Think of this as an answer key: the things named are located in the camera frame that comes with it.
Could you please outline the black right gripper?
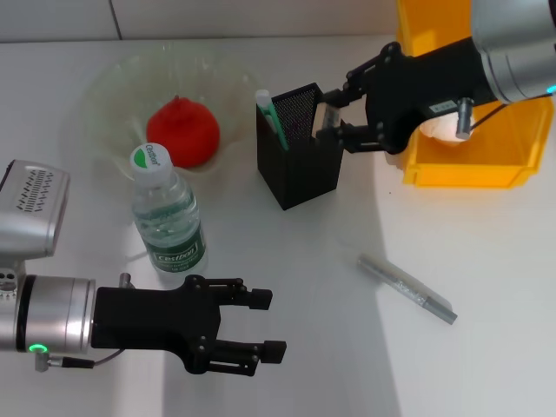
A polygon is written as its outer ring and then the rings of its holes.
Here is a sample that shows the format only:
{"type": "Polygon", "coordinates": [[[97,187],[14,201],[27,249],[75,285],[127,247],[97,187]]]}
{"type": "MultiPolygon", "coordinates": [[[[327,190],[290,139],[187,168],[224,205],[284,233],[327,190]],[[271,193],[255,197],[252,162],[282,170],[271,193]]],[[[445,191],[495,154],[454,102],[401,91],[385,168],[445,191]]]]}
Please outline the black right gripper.
{"type": "Polygon", "coordinates": [[[347,152],[402,152],[425,121],[454,112],[461,98],[479,106],[492,101],[479,51],[467,37],[421,56],[406,56],[397,42],[346,74],[340,89],[323,102],[345,108],[366,95],[367,125],[341,122],[321,129],[318,140],[335,142],[347,152]]]}

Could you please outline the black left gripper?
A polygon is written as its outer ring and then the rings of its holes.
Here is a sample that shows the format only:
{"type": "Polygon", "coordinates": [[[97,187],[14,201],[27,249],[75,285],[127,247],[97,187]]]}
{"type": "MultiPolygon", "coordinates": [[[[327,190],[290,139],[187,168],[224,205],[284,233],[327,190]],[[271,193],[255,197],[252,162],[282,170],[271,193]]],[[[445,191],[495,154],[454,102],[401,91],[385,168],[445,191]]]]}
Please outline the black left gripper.
{"type": "Polygon", "coordinates": [[[219,306],[268,310],[269,289],[248,290],[243,279],[189,277],[171,290],[107,288],[96,291],[91,346],[160,350],[176,355],[191,374],[254,376],[259,363],[281,364],[285,341],[217,341],[219,306]]]}

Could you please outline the mint green utility knife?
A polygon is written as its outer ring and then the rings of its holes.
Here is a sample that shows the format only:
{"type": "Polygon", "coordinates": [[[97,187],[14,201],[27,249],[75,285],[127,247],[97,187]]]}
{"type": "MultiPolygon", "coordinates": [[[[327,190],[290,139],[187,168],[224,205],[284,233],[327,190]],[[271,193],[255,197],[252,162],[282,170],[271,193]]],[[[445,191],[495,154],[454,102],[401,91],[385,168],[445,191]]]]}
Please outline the mint green utility knife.
{"type": "Polygon", "coordinates": [[[285,151],[289,150],[287,138],[285,132],[281,126],[280,118],[276,112],[274,102],[265,89],[258,89],[255,92],[255,100],[258,109],[265,116],[271,129],[277,134],[279,142],[285,151]]]}

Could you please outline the white paper ball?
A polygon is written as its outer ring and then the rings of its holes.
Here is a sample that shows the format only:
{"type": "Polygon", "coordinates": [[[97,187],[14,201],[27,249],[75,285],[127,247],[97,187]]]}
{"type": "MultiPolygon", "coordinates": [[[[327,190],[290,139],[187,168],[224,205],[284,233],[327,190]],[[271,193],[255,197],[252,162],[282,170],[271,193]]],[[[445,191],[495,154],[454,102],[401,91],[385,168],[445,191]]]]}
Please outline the white paper ball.
{"type": "Polygon", "coordinates": [[[457,136],[458,121],[458,114],[453,112],[425,121],[419,126],[419,130],[424,136],[432,138],[441,144],[457,146],[466,142],[473,134],[473,132],[470,132],[465,137],[457,136]]]}

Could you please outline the clear water bottle green label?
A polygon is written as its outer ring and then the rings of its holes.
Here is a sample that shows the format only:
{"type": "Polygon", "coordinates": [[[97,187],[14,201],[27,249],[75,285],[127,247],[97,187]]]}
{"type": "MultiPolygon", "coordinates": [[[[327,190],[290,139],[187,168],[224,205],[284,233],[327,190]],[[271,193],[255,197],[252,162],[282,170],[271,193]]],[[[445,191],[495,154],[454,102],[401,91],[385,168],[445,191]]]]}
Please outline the clear water bottle green label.
{"type": "Polygon", "coordinates": [[[131,210],[151,263],[164,275],[200,272],[208,250],[199,206],[169,152],[149,142],[135,148],[129,161],[134,179],[131,210]]]}

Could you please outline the red-orange round fruit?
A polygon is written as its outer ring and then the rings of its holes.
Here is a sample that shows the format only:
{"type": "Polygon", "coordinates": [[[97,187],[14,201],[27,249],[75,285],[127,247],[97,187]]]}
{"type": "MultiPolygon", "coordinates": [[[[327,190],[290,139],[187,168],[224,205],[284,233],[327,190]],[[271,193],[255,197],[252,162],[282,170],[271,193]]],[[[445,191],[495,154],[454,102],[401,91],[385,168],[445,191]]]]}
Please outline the red-orange round fruit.
{"type": "Polygon", "coordinates": [[[178,168],[207,163],[220,146],[220,127],[210,110],[186,97],[175,96],[147,122],[147,141],[162,145],[178,168]]]}

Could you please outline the black mesh pen holder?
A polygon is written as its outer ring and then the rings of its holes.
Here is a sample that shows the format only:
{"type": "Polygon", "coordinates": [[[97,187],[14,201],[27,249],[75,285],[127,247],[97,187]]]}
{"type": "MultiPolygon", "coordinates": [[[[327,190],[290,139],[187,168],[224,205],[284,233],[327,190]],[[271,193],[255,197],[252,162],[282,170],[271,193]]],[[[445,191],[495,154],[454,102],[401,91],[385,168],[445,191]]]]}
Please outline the black mesh pen holder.
{"type": "Polygon", "coordinates": [[[284,210],[336,189],[342,145],[313,136],[314,113],[322,92],[310,83],[272,98],[288,146],[260,109],[256,111],[257,168],[284,210]]]}

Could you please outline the silver glitter pen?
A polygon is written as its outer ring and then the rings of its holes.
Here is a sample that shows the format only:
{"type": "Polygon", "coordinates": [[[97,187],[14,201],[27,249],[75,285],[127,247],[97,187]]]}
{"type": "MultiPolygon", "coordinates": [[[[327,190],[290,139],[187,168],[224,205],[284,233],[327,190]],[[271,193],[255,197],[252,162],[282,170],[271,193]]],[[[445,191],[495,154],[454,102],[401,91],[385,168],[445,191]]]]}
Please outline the silver glitter pen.
{"type": "Polygon", "coordinates": [[[458,315],[453,311],[452,305],[447,299],[390,261],[360,254],[357,263],[361,271],[387,284],[448,325],[453,325],[457,320],[458,315]]]}

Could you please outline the clear wavy glass fruit plate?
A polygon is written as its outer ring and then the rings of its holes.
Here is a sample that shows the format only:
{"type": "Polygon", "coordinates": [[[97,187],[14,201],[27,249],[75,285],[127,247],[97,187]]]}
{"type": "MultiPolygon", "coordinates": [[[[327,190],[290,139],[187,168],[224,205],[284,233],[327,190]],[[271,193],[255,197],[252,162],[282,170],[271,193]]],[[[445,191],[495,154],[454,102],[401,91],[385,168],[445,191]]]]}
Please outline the clear wavy glass fruit plate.
{"type": "Polygon", "coordinates": [[[176,96],[205,105],[221,131],[216,154],[186,178],[226,168],[239,152],[255,152],[253,73],[227,53],[199,43],[150,46],[110,65],[89,85],[66,123],[75,128],[69,161],[88,163],[94,177],[131,179],[129,156],[147,141],[147,122],[176,96]]]}

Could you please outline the yellow plastic bin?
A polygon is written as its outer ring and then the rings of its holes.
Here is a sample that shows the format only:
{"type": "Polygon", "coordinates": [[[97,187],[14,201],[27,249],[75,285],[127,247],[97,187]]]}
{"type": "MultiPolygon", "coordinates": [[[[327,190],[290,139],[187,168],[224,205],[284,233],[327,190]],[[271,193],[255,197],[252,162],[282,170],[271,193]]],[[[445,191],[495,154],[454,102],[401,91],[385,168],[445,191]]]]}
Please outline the yellow plastic bin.
{"type": "MultiPolygon", "coordinates": [[[[397,41],[419,56],[472,34],[472,0],[397,0],[397,41]]],[[[412,134],[407,149],[391,156],[403,181],[421,187],[509,189],[537,173],[554,118],[553,102],[542,98],[499,109],[477,107],[481,125],[462,144],[412,134]]]]}

